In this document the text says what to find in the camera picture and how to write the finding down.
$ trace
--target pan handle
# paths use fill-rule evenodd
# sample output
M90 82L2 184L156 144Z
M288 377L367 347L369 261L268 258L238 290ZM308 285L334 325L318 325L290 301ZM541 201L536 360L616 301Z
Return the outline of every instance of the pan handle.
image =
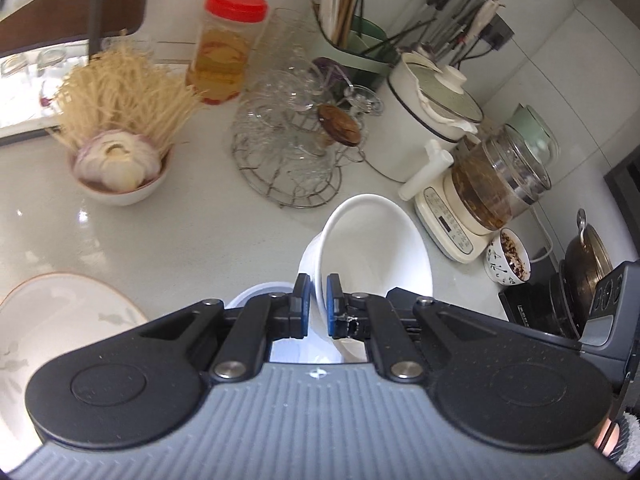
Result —
M584 212L584 209L578 209L578 217L576 221L578 223L578 232L580 233L580 244L583 247L586 247L586 243L584 242L584 230L587 228L587 213Z

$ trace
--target garlic bulb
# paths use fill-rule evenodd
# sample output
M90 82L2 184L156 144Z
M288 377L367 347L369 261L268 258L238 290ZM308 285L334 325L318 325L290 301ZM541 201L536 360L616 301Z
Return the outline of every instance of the garlic bulb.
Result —
M117 192L133 191L160 173L158 151L141 135L109 130L90 139L78 152L74 175Z

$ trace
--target white cable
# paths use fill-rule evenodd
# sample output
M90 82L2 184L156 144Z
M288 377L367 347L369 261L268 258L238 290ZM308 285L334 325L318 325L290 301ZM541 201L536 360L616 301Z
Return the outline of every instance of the white cable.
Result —
M539 258L536 258L535 260L530 260L530 262L532 264L536 264L538 262L541 262L542 260L544 260L546 257L548 257L551 254L551 252L554 250L554 241L551 239L551 236L549 236L549 233L546 232L545 227L542 225L542 222L540 221L540 218L538 217L538 212L536 211L536 207L535 206L531 207L531 212L533 213L533 216L536 219L536 222L538 222L538 225L540 226L540 229L542 229L542 232L545 234L546 241L549 243L549 247L546 250L545 254L543 254Z

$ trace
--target jar with red lid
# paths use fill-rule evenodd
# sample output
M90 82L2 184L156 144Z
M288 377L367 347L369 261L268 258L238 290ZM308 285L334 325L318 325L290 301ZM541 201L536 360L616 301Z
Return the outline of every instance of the jar with red lid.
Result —
M265 0L206 0L196 53L186 81L207 104L220 104L242 89L244 69L267 15Z

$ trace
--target countertop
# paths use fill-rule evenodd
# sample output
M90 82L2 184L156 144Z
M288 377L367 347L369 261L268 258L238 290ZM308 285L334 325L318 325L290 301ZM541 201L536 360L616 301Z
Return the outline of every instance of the countertop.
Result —
M230 154L236 106L198 112L165 183L124 208L86 197L53 139L0 148L0 298L32 276L68 270L114 286L150 319L203 298L226 302L257 283L293 282L331 212L351 196L376 193L400 203L418 225L435 297L506 319L482 260L464 266L444 256L398 198L398 184L366 164L346 167L338 196L313 210L279 208L257 194Z

